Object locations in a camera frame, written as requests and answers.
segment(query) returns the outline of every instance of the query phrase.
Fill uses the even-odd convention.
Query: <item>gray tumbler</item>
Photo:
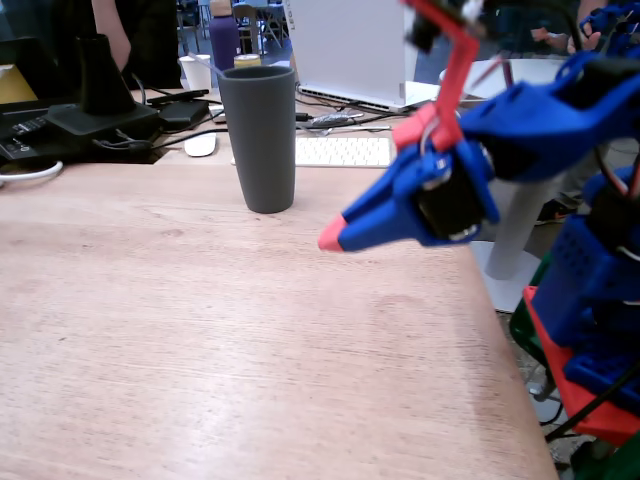
[[[218,77],[247,207],[277,213],[293,203],[296,175],[294,71],[235,68]]]

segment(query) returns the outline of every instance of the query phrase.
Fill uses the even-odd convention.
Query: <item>silver laptop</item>
[[[283,3],[302,93],[392,112],[437,96],[437,85],[412,81],[414,13],[398,0]]]

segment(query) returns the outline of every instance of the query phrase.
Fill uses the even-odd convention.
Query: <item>white keyboard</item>
[[[387,168],[390,163],[388,138],[296,139],[297,167]]]

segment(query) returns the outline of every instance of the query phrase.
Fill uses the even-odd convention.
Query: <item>white cup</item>
[[[198,55],[198,58],[209,63],[211,55]],[[211,90],[211,69],[196,62],[191,57],[181,57],[180,64],[187,76],[187,83],[191,90]]]

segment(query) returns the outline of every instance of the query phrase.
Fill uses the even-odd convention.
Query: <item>shoe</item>
[[[536,225],[562,223],[569,215],[573,215],[577,211],[577,208],[567,208],[557,200],[551,200],[542,206]]]

